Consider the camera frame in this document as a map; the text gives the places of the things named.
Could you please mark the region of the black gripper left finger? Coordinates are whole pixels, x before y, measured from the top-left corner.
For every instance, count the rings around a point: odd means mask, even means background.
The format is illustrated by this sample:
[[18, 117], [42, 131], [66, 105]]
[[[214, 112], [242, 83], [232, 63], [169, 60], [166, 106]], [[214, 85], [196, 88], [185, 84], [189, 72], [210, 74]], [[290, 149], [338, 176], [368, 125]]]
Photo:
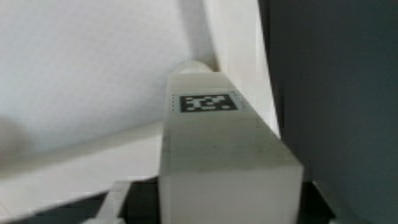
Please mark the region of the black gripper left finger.
[[161, 224], [159, 181], [118, 181], [98, 213], [82, 224]]

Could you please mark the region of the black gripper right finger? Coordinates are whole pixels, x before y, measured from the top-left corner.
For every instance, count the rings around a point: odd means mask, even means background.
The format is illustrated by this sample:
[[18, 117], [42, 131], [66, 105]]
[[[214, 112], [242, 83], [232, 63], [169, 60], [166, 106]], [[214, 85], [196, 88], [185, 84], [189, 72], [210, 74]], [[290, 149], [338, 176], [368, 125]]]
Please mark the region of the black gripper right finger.
[[301, 224], [349, 224], [344, 203], [333, 188], [321, 182], [303, 185]]

